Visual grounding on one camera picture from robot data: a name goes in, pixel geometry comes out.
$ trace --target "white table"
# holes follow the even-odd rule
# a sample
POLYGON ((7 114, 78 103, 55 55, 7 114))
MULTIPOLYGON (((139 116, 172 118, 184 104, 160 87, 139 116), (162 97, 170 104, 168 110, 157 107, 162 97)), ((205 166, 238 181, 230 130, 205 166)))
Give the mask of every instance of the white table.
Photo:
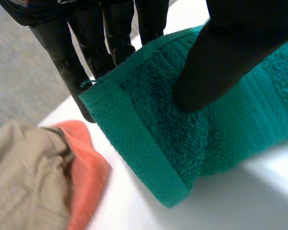
MULTIPOLYGON (((165 33, 203 24, 204 0, 178 0, 165 33)), ((139 48, 140 39, 133 40, 139 48)), ((84 121, 71 97, 40 126, 84 121)), ((96 124, 87 123, 94 148, 112 167, 105 194, 89 230, 288 230, 288 143, 227 173, 199 179, 191 196, 163 207, 114 150, 96 124)))

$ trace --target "beige fabric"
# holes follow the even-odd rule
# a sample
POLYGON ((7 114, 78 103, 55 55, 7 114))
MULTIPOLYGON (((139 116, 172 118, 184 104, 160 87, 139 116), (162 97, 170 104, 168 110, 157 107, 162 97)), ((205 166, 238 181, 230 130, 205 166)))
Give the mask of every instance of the beige fabric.
POLYGON ((63 230, 73 153, 58 133, 12 122, 0 129, 0 230, 63 230))

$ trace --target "floor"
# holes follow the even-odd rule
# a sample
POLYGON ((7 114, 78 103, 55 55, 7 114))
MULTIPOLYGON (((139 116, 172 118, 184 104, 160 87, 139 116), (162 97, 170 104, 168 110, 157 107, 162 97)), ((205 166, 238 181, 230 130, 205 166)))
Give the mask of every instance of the floor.
MULTIPOLYGON (((170 5, 177 0, 170 0, 170 5)), ((138 35, 137 17, 132 38, 138 35)), ((74 46, 84 65, 80 48, 74 46)), ((69 92, 47 52, 27 27, 17 24, 0 6, 0 126, 10 120, 40 122, 69 92)))

